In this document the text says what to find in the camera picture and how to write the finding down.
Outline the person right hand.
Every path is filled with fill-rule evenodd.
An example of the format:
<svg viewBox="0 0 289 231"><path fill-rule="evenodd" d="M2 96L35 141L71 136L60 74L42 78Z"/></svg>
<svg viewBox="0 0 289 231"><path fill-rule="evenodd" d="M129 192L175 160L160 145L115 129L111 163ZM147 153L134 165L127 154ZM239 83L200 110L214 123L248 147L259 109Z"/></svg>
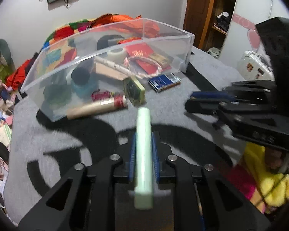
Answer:
<svg viewBox="0 0 289 231"><path fill-rule="evenodd" d="M275 171L275 172L279 171L279 169L283 165L285 155L286 154L284 152L266 148L265 149L266 168L270 171Z"/></svg>

